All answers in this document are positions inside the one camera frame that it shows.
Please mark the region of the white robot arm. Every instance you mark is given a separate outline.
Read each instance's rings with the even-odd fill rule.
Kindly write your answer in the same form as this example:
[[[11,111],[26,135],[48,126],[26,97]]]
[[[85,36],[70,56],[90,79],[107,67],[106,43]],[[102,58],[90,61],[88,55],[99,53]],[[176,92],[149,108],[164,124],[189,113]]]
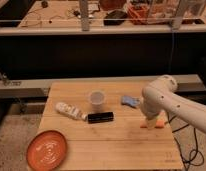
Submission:
[[[206,134],[206,105],[177,95],[177,88],[176,79],[170,75],[162,75],[142,88],[140,109],[148,126],[153,127],[164,110]]]

